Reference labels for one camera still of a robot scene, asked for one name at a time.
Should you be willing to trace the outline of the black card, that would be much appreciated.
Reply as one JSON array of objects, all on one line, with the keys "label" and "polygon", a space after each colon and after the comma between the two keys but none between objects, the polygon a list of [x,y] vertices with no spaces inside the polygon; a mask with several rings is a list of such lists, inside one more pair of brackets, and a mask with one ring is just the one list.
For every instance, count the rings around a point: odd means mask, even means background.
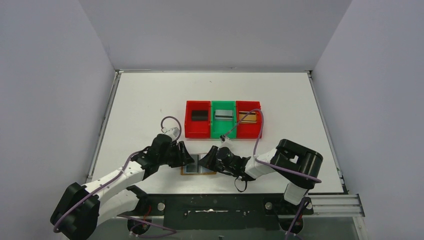
[{"label": "black card", "polygon": [[208,110],[192,110],[190,117],[191,117],[191,120],[194,122],[208,121],[209,111]]},{"label": "black card", "polygon": [[194,162],[191,164],[190,169],[193,172],[197,173],[199,171],[199,164],[198,164],[198,162],[199,162],[199,159],[200,159],[200,155],[199,154],[192,154],[191,156],[192,156]]}]

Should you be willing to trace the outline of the yellow leather card holder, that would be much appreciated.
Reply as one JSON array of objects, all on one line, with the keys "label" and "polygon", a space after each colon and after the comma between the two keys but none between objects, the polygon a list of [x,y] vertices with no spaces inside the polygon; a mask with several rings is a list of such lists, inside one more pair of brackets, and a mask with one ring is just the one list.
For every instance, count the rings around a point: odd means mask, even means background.
[{"label": "yellow leather card holder", "polygon": [[[206,155],[206,153],[197,153],[197,154],[193,154],[193,155],[199,155],[199,160],[200,160]],[[206,169],[206,168],[204,168],[200,165],[198,165],[198,172],[193,172],[191,170],[191,165],[192,164],[181,166],[180,167],[180,174],[182,176],[201,176],[201,175],[216,175],[217,174],[215,171]]]}]

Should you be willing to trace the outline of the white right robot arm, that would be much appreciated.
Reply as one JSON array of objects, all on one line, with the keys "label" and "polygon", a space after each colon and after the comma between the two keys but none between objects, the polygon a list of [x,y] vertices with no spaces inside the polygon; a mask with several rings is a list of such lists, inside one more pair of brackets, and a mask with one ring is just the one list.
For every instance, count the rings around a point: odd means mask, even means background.
[{"label": "white right robot arm", "polygon": [[272,150],[252,156],[234,154],[226,141],[220,147],[212,146],[198,164],[213,172],[232,176],[242,182],[252,182],[261,176],[279,173],[287,184],[283,199],[299,205],[307,193],[322,181],[318,175],[323,156],[303,145],[282,139]]}]

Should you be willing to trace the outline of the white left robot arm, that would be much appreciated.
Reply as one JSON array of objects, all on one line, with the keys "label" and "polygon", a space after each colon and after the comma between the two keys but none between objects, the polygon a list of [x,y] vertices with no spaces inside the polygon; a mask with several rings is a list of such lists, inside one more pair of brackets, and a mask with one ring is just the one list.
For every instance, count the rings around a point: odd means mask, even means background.
[{"label": "white left robot arm", "polygon": [[69,185],[50,217],[53,232],[86,240],[97,226],[120,214],[144,215],[149,210],[148,194],[136,183],[162,165],[178,168],[194,161],[183,141],[158,134],[150,146],[130,154],[122,167],[92,182]]}]

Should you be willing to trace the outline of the black card in bin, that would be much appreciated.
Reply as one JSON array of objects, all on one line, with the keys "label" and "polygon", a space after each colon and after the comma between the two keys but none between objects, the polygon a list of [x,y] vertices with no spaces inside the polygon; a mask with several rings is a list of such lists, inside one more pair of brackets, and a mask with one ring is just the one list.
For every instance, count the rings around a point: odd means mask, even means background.
[{"label": "black card in bin", "polygon": [[191,117],[191,120],[194,122],[208,121],[209,111],[208,110],[192,110],[190,117]]}]

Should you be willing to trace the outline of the silver card in bin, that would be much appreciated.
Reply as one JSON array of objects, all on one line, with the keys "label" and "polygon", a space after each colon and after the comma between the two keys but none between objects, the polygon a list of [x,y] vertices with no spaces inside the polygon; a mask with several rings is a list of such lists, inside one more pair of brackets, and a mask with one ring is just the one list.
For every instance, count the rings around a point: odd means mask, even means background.
[{"label": "silver card in bin", "polygon": [[216,109],[214,111],[214,119],[216,121],[232,121],[234,118],[234,111],[229,109]]}]

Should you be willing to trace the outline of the gold card in bin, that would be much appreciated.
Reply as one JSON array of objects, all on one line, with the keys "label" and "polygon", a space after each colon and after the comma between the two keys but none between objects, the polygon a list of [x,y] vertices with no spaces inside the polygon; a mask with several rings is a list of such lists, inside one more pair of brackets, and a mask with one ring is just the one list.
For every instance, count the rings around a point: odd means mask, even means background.
[{"label": "gold card in bin", "polygon": [[241,124],[255,124],[257,122],[257,113],[255,111],[239,111],[238,116]]}]

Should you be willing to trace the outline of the left red plastic bin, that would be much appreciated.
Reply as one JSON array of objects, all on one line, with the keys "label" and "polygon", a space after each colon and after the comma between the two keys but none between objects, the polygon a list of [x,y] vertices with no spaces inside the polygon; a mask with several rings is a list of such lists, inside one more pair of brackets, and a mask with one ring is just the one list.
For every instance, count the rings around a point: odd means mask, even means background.
[{"label": "left red plastic bin", "polygon": [[[208,121],[192,121],[192,110],[208,110]],[[184,135],[188,139],[209,139],[211,136],[211,101],[188,100],[185,108]]]}]

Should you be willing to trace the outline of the red plastic bin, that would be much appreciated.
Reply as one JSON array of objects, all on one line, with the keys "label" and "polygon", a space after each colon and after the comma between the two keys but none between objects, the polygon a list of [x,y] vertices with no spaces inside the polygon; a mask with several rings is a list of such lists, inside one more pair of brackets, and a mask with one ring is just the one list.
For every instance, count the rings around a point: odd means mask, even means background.
[{"label": "red plastic bin", "polygon": [[[208,110],[208,121],[192,121],[192,110]],[[188,139],[209,139],[211,136],[211,101],[188,100],[185,108],[184,135]]]},{"label": "red plastic bin", "polygon": [[[239,112],[249,112],[253,109],[261,109],[259,101],[236,101],[236,120],[239,122]],[[262,124],[261,114],[257,111],[257,122],[256,123],[239,123],[236,127],[236,138],[237,139],[256,139]]]}]

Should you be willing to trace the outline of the green plastic bin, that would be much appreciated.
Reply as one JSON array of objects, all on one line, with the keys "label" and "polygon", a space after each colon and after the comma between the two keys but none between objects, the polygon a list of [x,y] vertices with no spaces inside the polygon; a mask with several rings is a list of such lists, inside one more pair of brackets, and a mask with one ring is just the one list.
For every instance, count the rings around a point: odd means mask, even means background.
[{"label": "green plastic bin", "polygon": [[[211,101],[211,120],[210,120],[210,138],[219,139],[221,135],[226,134],[237,123],[236,102],[235,101]],[[232,112],[232,117],[218,118],[216,111]]]}]

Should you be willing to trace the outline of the right red plastic bin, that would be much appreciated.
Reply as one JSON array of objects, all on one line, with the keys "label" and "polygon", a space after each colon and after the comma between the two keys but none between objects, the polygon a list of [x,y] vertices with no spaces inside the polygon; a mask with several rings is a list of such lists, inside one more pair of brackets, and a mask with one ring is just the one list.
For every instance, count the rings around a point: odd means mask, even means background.
[{"label": "right red plastic bin", "polygon": [[[239,122],[239,112],[249,112],[253,109],[261,109],[259,101],[236,101],[236,120]],[[256,123],[239,123],[236,127],[236,138],[237,139],[256,139],[262,124],[261,114],[257,111],[257,122]]]}]

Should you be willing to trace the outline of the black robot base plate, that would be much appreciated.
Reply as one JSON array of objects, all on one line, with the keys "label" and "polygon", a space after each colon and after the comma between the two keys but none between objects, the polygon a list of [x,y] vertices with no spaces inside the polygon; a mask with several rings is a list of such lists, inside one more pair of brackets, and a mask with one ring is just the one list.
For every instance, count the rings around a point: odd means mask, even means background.
[{"label": "black robot base plate", "polygon": [[174,230],[288,229],[295,216],[301,219],[314,210],[294,205],[281,193],[150,194],[125,215],[163,220]]}]

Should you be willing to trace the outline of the aluminium table frame rail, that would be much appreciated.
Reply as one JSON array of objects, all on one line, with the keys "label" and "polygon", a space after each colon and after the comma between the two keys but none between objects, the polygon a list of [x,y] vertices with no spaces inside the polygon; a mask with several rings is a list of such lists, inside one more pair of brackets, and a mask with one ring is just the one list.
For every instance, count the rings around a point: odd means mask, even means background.
[{"label": "aluminium table frame rail", "polygon": [[365,217],[358,194],[310,195],[314,217]]}]

